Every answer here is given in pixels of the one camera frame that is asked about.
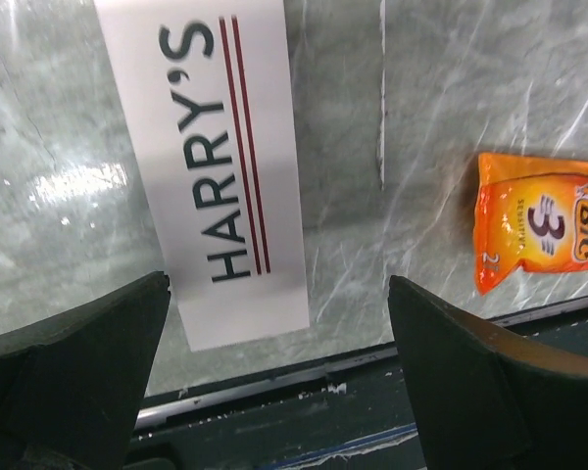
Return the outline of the white Harry's razor box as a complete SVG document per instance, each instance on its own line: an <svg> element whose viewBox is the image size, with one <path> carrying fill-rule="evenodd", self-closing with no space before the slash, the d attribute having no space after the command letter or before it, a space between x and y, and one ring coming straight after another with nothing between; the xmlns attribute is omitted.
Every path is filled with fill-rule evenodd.
<svg viewBox="0 0 588 470"><path fill-rule="evenodd" d="M283 3L96 11L190 348L307 328Z"/></svg>

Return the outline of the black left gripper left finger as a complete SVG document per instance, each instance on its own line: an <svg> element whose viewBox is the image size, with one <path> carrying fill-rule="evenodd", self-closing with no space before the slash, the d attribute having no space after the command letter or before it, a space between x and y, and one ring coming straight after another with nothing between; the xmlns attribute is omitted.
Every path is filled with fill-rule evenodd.
<svg viewBox="0 0 588 470"><path fill-rule="evenodd" d="M170 301L169 277L154 271L0 335L0 469L29 450L121 468Z"/></svg>

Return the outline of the orange BIC razor pack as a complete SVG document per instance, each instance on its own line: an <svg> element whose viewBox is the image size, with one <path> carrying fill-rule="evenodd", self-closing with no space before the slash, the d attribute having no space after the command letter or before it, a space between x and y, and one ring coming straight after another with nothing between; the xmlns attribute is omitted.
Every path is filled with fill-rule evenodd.
<svg viewBox="0 0 588 470"><path fill-rule="evenodd" d="M521 268L588 270L588 162L484 152L474 208L480 294Z"/></svg>

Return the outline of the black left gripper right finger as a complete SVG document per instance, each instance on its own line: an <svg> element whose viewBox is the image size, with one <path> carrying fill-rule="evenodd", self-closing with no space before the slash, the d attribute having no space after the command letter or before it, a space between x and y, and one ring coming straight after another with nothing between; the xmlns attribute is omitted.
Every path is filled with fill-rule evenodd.
<svg viewBox="0 0 588 470"><path fill-rule="evenodd" d="M398 356L430 469L588 469L588 357L526 339L403 276Z"/></svg>

